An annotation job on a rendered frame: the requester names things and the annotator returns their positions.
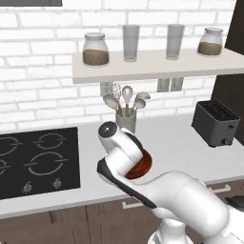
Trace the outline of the clear drinking glass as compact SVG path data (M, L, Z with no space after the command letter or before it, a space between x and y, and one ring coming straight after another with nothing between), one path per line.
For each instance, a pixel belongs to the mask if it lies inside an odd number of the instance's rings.
M184 36L185 26L181 24L170 24L167 31L166 58L177 60Z
M123 25L123 53L124 60L135 62L137 59L137 50L139 42L140 27L138 25Z

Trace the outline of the glass jar with brown filling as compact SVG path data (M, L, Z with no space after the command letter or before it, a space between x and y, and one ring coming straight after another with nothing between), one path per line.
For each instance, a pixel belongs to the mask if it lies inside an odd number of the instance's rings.
M206 28L198 44L197 52L205 56L218 56L222 52L222 32L220 28Z
M83 46L83 63L88 66L105 66L110 61L105 34L102 32L87 32Z

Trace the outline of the white wall socket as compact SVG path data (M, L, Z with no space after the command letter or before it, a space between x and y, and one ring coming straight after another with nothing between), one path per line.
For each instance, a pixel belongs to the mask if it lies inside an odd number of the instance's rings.
M100 95L104 96L107 93L112 93L112 82L102 82L100 84Z
M157 81L158 92L180 92L183 86L183 77L160 78Z

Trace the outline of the black hob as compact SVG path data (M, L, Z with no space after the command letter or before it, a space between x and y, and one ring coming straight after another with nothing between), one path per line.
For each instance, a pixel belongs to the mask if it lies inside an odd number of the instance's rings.
M0 199L80 187L76 127L0 134Z

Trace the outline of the brown cupboard door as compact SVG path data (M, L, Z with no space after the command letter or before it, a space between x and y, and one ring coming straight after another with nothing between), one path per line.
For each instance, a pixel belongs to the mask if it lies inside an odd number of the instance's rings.
M0 219L0 244L90 244L86 209Z

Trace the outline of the dark extractor hood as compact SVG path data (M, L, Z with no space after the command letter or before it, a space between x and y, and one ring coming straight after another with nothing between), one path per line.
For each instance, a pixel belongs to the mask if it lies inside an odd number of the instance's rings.
M62 0L0 0L0 7L62 7Z

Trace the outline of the white spoon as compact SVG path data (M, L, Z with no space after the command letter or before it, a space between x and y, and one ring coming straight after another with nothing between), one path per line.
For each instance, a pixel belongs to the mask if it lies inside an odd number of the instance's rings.
M132 98L132 88L130 86L125 86L122 89L122 96L126 102L126 116L129 116L129 102Z

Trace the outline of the white ladle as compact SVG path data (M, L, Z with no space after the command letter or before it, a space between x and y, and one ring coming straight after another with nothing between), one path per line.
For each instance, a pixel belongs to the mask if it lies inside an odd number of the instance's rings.
M143 109L146 106L146 100L150 99L150 98L151 98L150 95L145 91L138 93L134 99L134 102L133 102L133 105L131 108L131 114L136 109Z

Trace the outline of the white spatula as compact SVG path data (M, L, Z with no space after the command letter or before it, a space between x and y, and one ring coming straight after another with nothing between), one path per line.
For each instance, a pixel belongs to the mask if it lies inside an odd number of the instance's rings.
M121 115L121 111L119 110L119 107L118 107L118 102L115 100L115 98L111 94L107 93L106 95L104 95L103 100L109 108L116 110L118 112L118 114Z

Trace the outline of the white whisk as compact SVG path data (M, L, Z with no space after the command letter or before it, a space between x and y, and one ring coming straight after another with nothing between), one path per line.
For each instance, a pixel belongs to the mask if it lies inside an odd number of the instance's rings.
M118 83L112 84L112 95L117 102L118 109L121 109L121 105L120 105L121 87Z

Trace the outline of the brown bowl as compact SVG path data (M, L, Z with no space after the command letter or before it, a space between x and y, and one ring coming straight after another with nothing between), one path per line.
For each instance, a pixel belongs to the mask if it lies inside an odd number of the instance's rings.
M151 155L144 150L143 157L139 162L126 174L128 179L136 179L145 175L152 167L153 160Z

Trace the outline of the white wall shelf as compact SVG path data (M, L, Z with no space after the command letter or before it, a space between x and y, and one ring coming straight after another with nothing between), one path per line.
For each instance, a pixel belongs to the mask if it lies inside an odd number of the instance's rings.
M135 62L125 62L123 52L115 51L108 66L97 68L85 66L81 54L72 56L74 84L236 73L244 73L244 55L227 49L217 57L182 50L177 60L167 60L164 50L139 51Z

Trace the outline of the grey utensil pot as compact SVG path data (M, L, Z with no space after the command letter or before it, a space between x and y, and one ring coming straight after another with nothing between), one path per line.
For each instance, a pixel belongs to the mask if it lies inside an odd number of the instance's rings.
M115 115L115 122L120 128L126 128L132 133L135 133L136 112L133 112L130 117L125 116L126 109L122 109L122 115L119 112Z

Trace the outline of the dark grey toaster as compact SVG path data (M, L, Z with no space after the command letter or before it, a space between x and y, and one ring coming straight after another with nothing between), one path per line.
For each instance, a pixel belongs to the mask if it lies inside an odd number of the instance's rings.
M192 127L210 147L230 146L240 117L217 100L198 101Z

